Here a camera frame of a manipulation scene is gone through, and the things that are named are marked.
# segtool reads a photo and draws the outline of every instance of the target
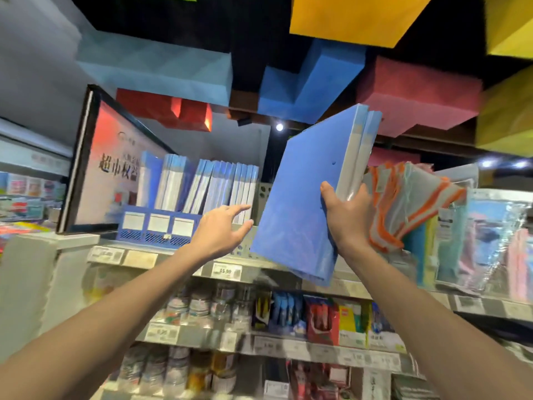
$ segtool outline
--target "blue ceiling block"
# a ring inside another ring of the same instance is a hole
[[[316,123],[361,72],[365,51],[361,45],[315,39],[299,74],[267,66],[257,113]]]
[[[233,80],[229,53],[88,31],[76,60],[101,84],[229,105]]]

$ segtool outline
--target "black ceiling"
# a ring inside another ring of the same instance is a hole
[[[257,92],[266,65],[297,73],[311,38],[289,34],[291,0],[73,0],[98,30],[231,52],[233,88]],[[481,78],[485,87],[530,65],[487,56],[483,0],[431,0],[394,49],[368,55]]]

